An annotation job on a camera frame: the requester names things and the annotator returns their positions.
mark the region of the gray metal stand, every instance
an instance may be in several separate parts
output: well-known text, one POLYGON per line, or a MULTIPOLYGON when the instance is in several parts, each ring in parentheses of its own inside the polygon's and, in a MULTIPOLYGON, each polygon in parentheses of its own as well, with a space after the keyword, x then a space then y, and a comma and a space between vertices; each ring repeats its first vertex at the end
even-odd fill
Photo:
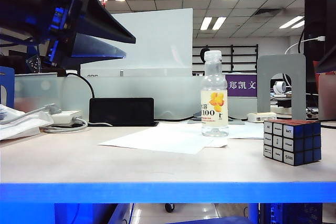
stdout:
POLYGON ((306 58, 302 54, 263 55, 257 61, 258 112, 270 111, 270 79, 285 73, 292 81, 292 118, 306 119, 306 58))

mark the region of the rubik's cube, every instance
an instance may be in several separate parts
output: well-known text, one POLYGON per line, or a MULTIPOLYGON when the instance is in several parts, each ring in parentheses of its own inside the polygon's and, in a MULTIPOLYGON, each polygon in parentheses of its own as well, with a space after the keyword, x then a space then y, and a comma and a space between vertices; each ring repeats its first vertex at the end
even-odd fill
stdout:
POLYGON ((321 124, 304 120, 265 121, 264 156, 293 166, 321 160, 321 124))

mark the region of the white plastic bag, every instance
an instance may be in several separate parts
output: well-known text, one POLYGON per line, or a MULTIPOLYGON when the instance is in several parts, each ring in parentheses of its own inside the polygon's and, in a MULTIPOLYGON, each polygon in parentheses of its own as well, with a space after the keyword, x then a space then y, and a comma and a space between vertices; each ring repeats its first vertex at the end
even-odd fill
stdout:
MULTIPOLYGON (((12 108, 0 104, 0 110, 5 113, 4 120, 10 120, 24 114, 12 108)), ((51 116, 43 111, 26 116, 12 123, 0 125, 0 141, 4 139, 13 139, 18 137, 33 136, 40 133, 39 127, 53 124, 51 116)))

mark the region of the desk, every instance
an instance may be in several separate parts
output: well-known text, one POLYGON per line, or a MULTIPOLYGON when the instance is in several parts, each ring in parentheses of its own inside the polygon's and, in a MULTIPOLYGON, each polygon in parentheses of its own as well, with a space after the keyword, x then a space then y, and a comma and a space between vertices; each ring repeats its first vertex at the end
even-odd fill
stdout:
POLYGON ((293 167, 262 140, 229 140, 197 155, 97 145, 143 127, 94 127, 0 142, 0 202, 336 202, 335 131, 322 161, 293 167))

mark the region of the purple name sign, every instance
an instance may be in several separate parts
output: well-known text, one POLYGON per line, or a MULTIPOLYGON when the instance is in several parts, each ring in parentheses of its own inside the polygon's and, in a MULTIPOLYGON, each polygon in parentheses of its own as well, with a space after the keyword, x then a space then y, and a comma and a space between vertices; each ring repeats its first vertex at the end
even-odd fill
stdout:
POLYGON ((228 97, 257 97, 256 74, 226 74, 228 97))

